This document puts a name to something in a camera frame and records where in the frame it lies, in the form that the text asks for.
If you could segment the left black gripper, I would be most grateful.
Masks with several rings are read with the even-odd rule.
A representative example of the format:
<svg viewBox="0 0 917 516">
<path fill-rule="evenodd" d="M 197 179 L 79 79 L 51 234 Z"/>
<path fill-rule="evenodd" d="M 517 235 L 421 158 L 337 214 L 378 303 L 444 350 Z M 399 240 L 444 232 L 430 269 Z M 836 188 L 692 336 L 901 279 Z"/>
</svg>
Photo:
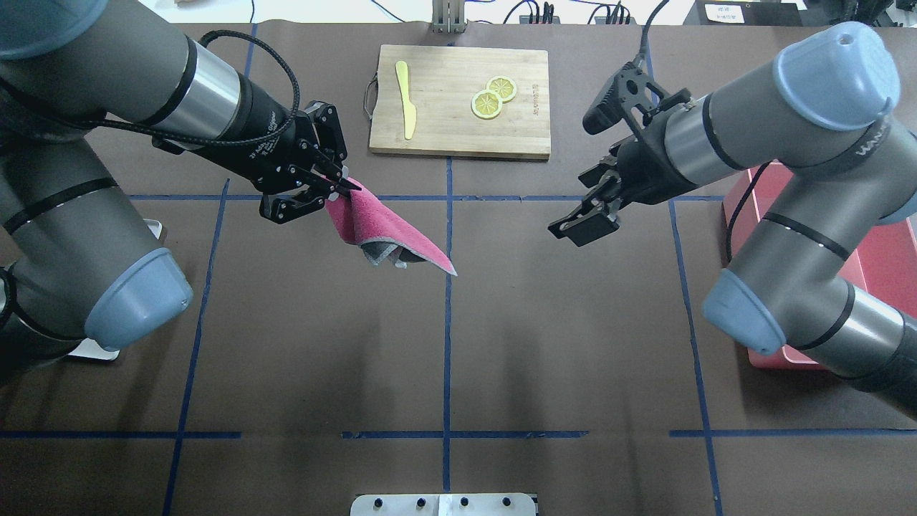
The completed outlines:
<svg viewBox="0 0 917 516">
<path fill-rule="evenodd" d="M 329 102 L 312 101 L 281 136 L 249 150 L 236 174 L 264 194 L 259 215 L 285 224 L 363 189 L 348 178 L 346 158 L 340 112 Z M 296 188 L 310 191 L 281 195 Z"/>
</svg>

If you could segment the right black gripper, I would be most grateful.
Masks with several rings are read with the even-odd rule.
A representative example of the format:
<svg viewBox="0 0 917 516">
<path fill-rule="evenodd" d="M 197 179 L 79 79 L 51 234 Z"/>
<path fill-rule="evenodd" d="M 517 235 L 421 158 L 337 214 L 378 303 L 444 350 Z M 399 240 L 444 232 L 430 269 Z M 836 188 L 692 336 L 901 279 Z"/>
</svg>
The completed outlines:
<svg viewBox="0 0 917 516">
<path fill-rule="evenodd" d="M 633 202 L 659 204 L 700 187 L 674 166 L 662 136 L 623 138 L 577 180 L 590 192 L 579 208 L 548 225 L 554 237 L 577 247 L 618 231 L 619 210 Z"/>
</svg>

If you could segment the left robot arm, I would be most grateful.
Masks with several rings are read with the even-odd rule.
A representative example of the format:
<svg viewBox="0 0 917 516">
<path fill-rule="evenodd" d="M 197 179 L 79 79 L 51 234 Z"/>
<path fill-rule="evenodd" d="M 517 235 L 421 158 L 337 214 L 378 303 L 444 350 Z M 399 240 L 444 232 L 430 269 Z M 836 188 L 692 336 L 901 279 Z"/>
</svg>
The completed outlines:
<svg viewBox="0 0 917 516">
<path fill-rule="evenodd" d="M 333 105 L 301 107 L 291 66 L 246 32 L 200 38 L 137 1 L 2 3 L 2 383 L 83 340 L 121 350 L 193 290 L 92 147 L 99 130 L 198 156 L 282 224 L 360 185 Z"/>
</svg>

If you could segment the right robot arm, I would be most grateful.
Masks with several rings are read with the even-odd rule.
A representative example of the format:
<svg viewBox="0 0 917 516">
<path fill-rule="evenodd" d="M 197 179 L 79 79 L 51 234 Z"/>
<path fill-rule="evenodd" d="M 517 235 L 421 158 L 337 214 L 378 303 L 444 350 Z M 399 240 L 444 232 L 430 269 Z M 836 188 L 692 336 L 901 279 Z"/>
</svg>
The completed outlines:
<svg viewBox="0 0 917 516">
<path fill-rule="evenodd" d="M 620 209 L 659 204 L 773 161 L 792 179 L 734 252 L 702 304 L 746 348 L 788 345 L 858 391 L 915 418 L 915 319 L 840 277 L 868 232 L 915 213 L 915 133 L 893 111 L 901 81 L 875 30 L 848 21 L 699 99 L 645 68 L 648 33 L 587 109 L 589 134 L 623 138 L 579 175 L 580 205 L 552 222 L 584 246 Z"/>
</svg>

